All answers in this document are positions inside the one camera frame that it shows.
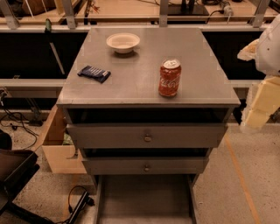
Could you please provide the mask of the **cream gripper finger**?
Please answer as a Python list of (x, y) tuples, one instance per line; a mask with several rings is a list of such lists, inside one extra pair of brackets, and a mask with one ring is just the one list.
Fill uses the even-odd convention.
[(268, 76), (248, 92), (247, 107), (243, 110), (243, 126), (261, 129), (280, 108), (280, 77)]
[(255, 60), (257, 57), (257, 47), (259, 44), (259, 39), (255, 39), (252, 42), (250, 42), (248, 45), (243, 47), (237, 54), (237, 58), (239, 60)]

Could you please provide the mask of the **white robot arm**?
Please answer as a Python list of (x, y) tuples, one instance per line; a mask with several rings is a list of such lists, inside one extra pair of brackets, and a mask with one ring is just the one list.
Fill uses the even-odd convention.
[(253, 85), (241, 116), (243, 132), (260, 130), (280, 108), (280, 15), (277, 15), (261, 36), (241, 49), (239, 60), (254, 60), (264, 80)]

